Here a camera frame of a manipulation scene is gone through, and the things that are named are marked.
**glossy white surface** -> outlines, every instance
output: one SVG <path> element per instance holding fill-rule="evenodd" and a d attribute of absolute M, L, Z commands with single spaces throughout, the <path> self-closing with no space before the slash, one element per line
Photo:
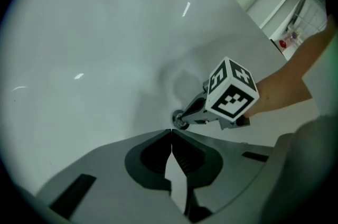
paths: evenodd
<path fill-rule="evenodd" d="M 171 128 L 225 55 L 256 81 L 285 63 L 234 0 L 15 0 L 1 43 L 3 156 L 32 193 L 100 145 Z M 189 130 L 274 145 L 316 115 L 308 101 Z"/>

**person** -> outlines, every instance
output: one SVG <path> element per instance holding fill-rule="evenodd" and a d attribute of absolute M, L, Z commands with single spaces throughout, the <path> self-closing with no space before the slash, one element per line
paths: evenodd
<path fill-rule="evenodd" d="M 336 33 L 336 22 L 326 2 L 326 28 L 306 39 L 291 59 L 278 71 L 258 82 L 259 100 L 244 114 L 249 118 L 311 98 L 302 76 L 310 69 Z"/>

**white cube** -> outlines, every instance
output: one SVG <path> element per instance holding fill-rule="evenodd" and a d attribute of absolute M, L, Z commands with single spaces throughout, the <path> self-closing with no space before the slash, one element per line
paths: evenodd
<path fill-rule="evenodd" d="M 234 122 L 258 99 L 251 73 L 228 57 L 211 72 L 206 110 Z"/>

